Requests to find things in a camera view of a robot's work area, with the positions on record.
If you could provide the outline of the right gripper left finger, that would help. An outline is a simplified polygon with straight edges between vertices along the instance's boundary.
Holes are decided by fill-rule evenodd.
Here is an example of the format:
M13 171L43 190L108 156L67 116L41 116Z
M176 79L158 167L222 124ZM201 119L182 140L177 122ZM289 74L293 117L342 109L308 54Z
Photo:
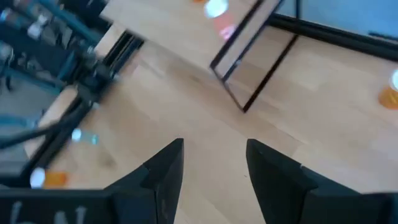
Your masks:
M109 185L111 222L173 223L182 188L184 140L177 138Z

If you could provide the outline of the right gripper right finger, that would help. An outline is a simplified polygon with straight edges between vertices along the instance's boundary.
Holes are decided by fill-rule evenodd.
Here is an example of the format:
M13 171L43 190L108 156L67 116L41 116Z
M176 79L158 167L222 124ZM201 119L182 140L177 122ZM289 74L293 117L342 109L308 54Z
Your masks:
M299 223L307 194L322 187L325 195L359 194L257 139L247 140L246 161L266 223Z

